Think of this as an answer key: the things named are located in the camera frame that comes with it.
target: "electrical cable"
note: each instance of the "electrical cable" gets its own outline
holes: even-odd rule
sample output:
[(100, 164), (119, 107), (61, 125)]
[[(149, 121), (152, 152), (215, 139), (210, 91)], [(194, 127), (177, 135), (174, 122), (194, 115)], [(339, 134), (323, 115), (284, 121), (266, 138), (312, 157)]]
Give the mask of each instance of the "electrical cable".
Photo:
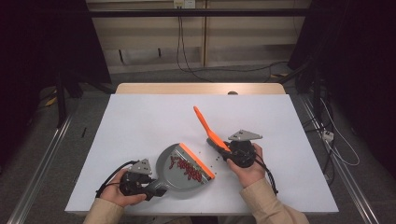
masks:
[(310, 129), (310, 130), (306, 130), (305, 133), (312, 133), (312, 132), (322, 132), (323, 129), (329, 127), (332, 123), (329, 121), (326, 125), (322, 125), (319, 128), (316, 129)]
[[(334, 127), (333, 127), (332, 123), (330, 122), (330, 119), (333, 118), (333, 112), (332, 112), (332, 107), (330, 105), (330, 97), (329, 97), (329, 93), (328, 93), (327, 89), (325, 90), (325, 96), (326, 96), (325, 97), (326, 105), (327, 105), (327, 107), (330, 110), (329, 111), (330, 113), (328, 113), (328, 115), (329, 115), (329, 123), (328, 123), (328, 125), (330, 125), (330, 131), (332, 133), (334, 133)], [(322, 123), (320, 123), (320, 125), (322, 126), (321, 127), (322, 129), (319, 132), (321, 134), (323, 134), (323, 131), (325, 130), (325, 128), (327, 128), (328, 125), (326, 125), (325, 127), (323, 127)], [(334, 142), (335, 142), (335, 139), (332, 140), (331, 147), (333, 147)], [(334, 182), (334, 179), (335, 179), (335, 168), (334, 168), (334, 163), (332, 161), (332, 151), (331, 150), (330, 151), (327, 150), (326, 145), (325, 145), (325, 143), (323, 141), (321, 141), (321, 143), (322, 143), (323, 147), (326, 149), (326, 154), (327, 154), (327, 159), (326, 159), (325, 165), (322, 168), (322, 173), (324, 175), (326, 175), (326, 171), (327, 171), (328, 165), (330, 163), (332, 165), (332, 175), (326, 175), (326, 176), (329, 178), (329, 179), (327, 179), (328, 186), (331, 186), (332, 183)]]
[[(293, 0), (293, 9), (296, 6), (296, 0)], [(297, 32), (297, 28), (296, 28), (296, 22), (295, 22), (295, 16), (293, 16), (293, 26), (294, 26), (294, 32), (296, 33), (296, 36), (298, 37), (298, 32)]]
[[(178, 51), (180, 48), (180, 39), (181, 39), (181, 44), (182, 44), (182, 48), (183, 48), (183, 54), (184, 54), (184, 60), (186, 62), (187, 67), (189, 68), (188, 71), (184, 70), (183, 68), (181, 68), (180, 63), (178, 61)], [(183, 35), (183, 20), (181, 19), (181, 17), (178, 17), (178, 41), (177, 41), (177, 66), (178, 68), (183, 71), (183, 72), (188, 72), (191, 73), (193, 76), (203, 80), (203, 81), (207, 81), (207, 82), (213, 82), (209, 79), (203, 78), (203, 77), (198, 77), (197, 75), (194, 74), (194, 72), (191, 70), (190, 66), (189, 66), (189, 62), (187, 61), (187, 56), (186, 56), (186, 50), (184, 48), (184, 35)]]
[(120, 183), (110, 183), (110, 184), (106, 184), (106, 187), (110, 186), (110, 185), (118, 185)]
[(350, 3), (350, 0), (347, 0), (346, 7), (344, 8), (343, 17), (341, 18), (340, 28), (338, 29), (337, 34), (335, 35), (334, 43), (337, 42), (338, 37), (340, 36), (341, 30), (343, 29), (345, 18), (346, 18), (346, 15), (347, 15), (347, 10), (349, 8), (349, 3)]
[[(188, 70), (183, 69), (180, 66), (180, 62), (179, 62), (179, 59), (178, 59), (178, 57), (179, 57), (179, 49), (180, 49), (180, 40), (181, 40), (181, 45), (182, 45), (182, 49), (183, 49), (184, 60), (186, 62)], [(267, 82), (270, 79), (270, 77), (271, 77), (271, 67), (274, 66), (274, 65), (280, 64), (280, 63), (288, 63), (288, 62), (285, 62), (285, 61), (274, 62), (274, 63), (271, 63), (270, 65), (267, 65), (267, 66), (264, 66), (264, 67), (260, 67), (260, 68), (253, 68), (253, 69), (241, 69), (241, 70), (239, 70), (239, 69), (226, 69), (226, 68), (205, 68), (205, 69), (192, 70), (190, 68), (190, 65), (189, 65), (188, 60), (187, 60), (186, 50), (185, 50), (185, 45), (184, 45), (183, 20), (182, 20), (181, 17), (178, 17), (177, 66), (183, 72), (192, 73), (195, 77), (197, 77), (197, 78), (199, 78), (201, 80), (208, 81), (208, 82), (213, 82), (213, 81), (208, 80), (206, 78), (198, 77), (195, 73), (197, 73), (197, 72), (205, 72), (205, 71), (255, 72), (255, 71), (260, 71), (260, 70), (264, 70), (264, 69), (268, 68), (269, 69), (269, 75), (268, 75), (268, 78), (264, 81), (264, 82)]]
[(340, 159), (343, 163), (345, 163), (345, 164), (347, 164), (347, 165), (350, 165), (350, 166), (357, 166), (357, 165), (359, 165), (359, 164), (361, 163), (361, 159), (359, 158), (358, 153), (357, 153), (356, 150), (353, 148), (353, 146), (349, 144), (349, 142), (348, 142), (348, 141), (345, 139), (345, 137), (340, 133), (340, 131), (338, 131), (337, 127), (336, 127), (335, 124), (334, 124), (334, 121), (332, 120), (331, 113), (330, 113), (329, 109), (327, 108), (326, 103), (325, 103), (325, 102), (323, 101), (323, 99), (321, 99), (321, 98), (320, 98), (320, 101), (323, 103), (323, 105), (324, 105), (324, 107), (325, 107), (325, 109), (326, 109), (326, 111), (327, 111), (327, 113), (328, 113), (328, 115), (329, 115), (329, 119), (330, 119), (330, 121), (332, 122), (332, 126), (333, 126), (334, 129), (338, 132), (338, 134), (340, 134), (340, 136), (344, 139), (344, 141), (349, 145), (349, 147), (352, 149), (353, 153), (355, 154), (355, 156), (356, 156), (356, 158), (357, 158), (357, 162), (351, 163), (351, 162), (345, 161), (345, 160), (341, 157), (341, 155), (340, 155), (339, 153), (337, 153), (336, 151), (334, 151), (333, 147), (330, 146), (330, 143), (329, 143), (327, 140), (324, 140), (324, 141), (325, 141), (327, 144), (329, 144), (330, 150), (331, 150), (331, 151), (334, 153), (334, 155), (335, 155), (338, 159)]
[(109, 185), (111, 185), (111, 184), (107, 184), (107, 183), (108, 183), (108, 181), (111, 180), (111, 178), (113, 178), (113, 176), (114, 176), (116, 173), (118, 173), (123, 167), (125, 167), (125, 166), (127, 166), (127, 165), (131, 165), (131, 164), (133, 165), (133, 164), (135, 164), (135, 163), (137, 163), (137, 161), (127, 161), (127, 162), (125, 162), (123, 165), (121, 165), (119, 168), (117, 168), (117, 170), (115, 170), (115, 171), (113, 172), (113, 174), (111, 174), (111, 175), (106, 179), (106, 181), (102, 184), (102, 186), (99, 188), (99, 190), (96, 191), (95, 198), (99, 198), (100, 195), (102, 194), (103, 190), (105, 190), (105, 188), (107, 188)]
[(279, 193), (279, 191), (276, 189), (274, 176), (272, 175), (271, 171), (265, 165), (264, 160), (262, 159), (262, 157), (259, 154), (257, 154), (257, 153), (255, 153), (255, 154), (256, 154), (257, 157), (260, 158), (261, 161), (257, 160), (256, 158), (254, 159), (254, 161), (257, 162), (265, 170), (265, 172), (267, 172), (268, 179), (270, 180), (271, 187), (272, 187), (272, 189), (274, 191), (274, 194), (277, 195)]
[(303, 123), (301, 123), (301, 125), (303, 126), (303, 128), (305, 128), (306, 126), (308, 126), (308, 124), (310, 124), (310, 122), (312, 122), (314, 119), (316, 119), (315, 117), (313, 117), (312, 119), (309, 119), (307, 121), (304, 121)]

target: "sleeve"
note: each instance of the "sleeve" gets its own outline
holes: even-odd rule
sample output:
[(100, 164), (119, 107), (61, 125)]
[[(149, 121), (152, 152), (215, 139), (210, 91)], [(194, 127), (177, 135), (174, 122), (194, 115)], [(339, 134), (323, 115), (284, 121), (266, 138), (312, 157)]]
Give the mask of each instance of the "sleeve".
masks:
[(246, 187), (240, 193), (259, 224), (309, 223), (303, 213), (277, 199), (265, 178)]
[(96, 198), (90, 212), (85, 217), (85, 224), (116, 224), (120, 221), (123, 208), (104, 199)]

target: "metal bracket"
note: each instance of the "metal bracket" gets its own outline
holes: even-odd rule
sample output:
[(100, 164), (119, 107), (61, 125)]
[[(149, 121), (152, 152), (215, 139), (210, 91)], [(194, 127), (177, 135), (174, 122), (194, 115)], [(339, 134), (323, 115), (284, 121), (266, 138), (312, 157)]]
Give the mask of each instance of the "metal bracket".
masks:
[(239, 132), (228, 137), (228, 139), (237, 141), (237, 142), (242, 142), (242, 141), (249, 141), (249, 140), (254, 140), (254, 139), (262, 139), (262, 135), (256, 134), (256, 133), (251, 133), (251, 132), (241, 129)]
[(141, 174), (141, 175), (151, 175), (152, 174), (148, 159), (144, 159), (142, 161), (135, 163), (133, 166), (129, 167), (128, 171), (135, 173), (135, 174)]

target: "gray floor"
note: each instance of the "gray floor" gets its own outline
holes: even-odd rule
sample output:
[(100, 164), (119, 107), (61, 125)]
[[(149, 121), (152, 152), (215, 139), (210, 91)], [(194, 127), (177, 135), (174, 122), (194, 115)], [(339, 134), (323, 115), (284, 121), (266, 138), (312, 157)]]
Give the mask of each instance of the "gray floor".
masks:
[[(234, 66), (228, 69), (251, 69), (258, 66)], [(284, 66), (274, 66), (272, 74), (289, 72)], [(232, 72), (212, 70), (197, 72), (195, 75), (215, 82), (263, 82), (268, 78), (268, 69), (255, 72)], [(201, 82), (202, 80), (190, 73), (179, 70), (141, 72), (135, 74), (113, 75), (114, 86), (121, 82)], [(85, 90), (81, 99), (67, 99), (69, 110), (77, 106), (76, 114), (71, 120), (64, 140), (48, 170), (40, 191), (35, 197), (25, 223), (81, 223), (83, 217), (67, 214), (64, 209), (76, 183), (76, 178), (90, 150), (91, 143), (99, 127), (101, 117), (106, 109), (109, 96), (92, 87), (81, 84)], [(300, 95), (296, 94), (293, 84), (285, 86), (293, 101), (301, 122), (309, 120)], [(396, 181), (373, 158), (365, 142), (351, 131), (351, 126), (343, 116), (337, 103), (332, 104), (334, 121), (343, 136), (357, 150), (361, 164), (349, 167), (361, 186), (362, 191), (374, 208), (380, 223), (396, 223)], [(31, 176), (40, 163), (41, 158), (50, 144), (57, 124), (56, 105), (42, 107), (35, 112), (29, 132), (21, 139), (21, 147), (11, 163), (4, 168), (0, 176), (0, 223), (7, 223), (18, 200), (29, 183)], [(326, 160), (323, 145), (315, 132), (307, 133), (309, 142), (317, 155), (320, 166)], [(336, 136), (336, 145), (343, 157), (354, 161), (355, 156), (348, 146)], [(328, 176), (335, 175), (330, 188), (340, 213), (331, 215), (308, 215), (311, 223), (364, 223), (360, 212), (351, 199), (340, 175), (332, 172), (330, 166)]]

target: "table surface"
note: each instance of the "table surface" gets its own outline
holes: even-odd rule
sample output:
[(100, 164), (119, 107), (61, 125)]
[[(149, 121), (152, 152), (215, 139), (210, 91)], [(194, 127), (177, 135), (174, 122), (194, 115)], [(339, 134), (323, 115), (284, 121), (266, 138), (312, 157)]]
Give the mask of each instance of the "table surface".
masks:
[(122, 83), (116, 94), (286, 94), (278, 83)]
[[(229, 91), (254, 95), (225, 95)], [(144, 94), (123, 94), (142, 92)], [(127, 207), (125, 212), (185, 216), (249, 214), (237, 193), (241, 187), (236, 176), (224, 161), (215, 161), (217, 152), (205, 142), (205, 131), (195, 117), (193, 105), (200, 107), (209, 126), (223, 139), (239, 131), (241, 126), (264, 136), (254, 142), (264, 148), (264, 157), (275, 176), (280, 191), (278, 198), (282, 202), (309, 213), (338, 211), (289, 96), (281, 85), (267, 83), (121, 84), (117, 94), (111, 96), (65, 210), (86, 213), (92, 203), (92, 192), (107, 178), (106, 174), (127, 160), (125, 158), (148, 158), (153, 168), (161, 152), (181, 140), (210, 167), (216, 178), (192, 192), (168, 190), (163, 197)], [(229, 109), (235, 105), (252, 109)], [(118, 153), (110, 148), (117, 148)], [(106, 165), (97, 169), (97, 163)]]

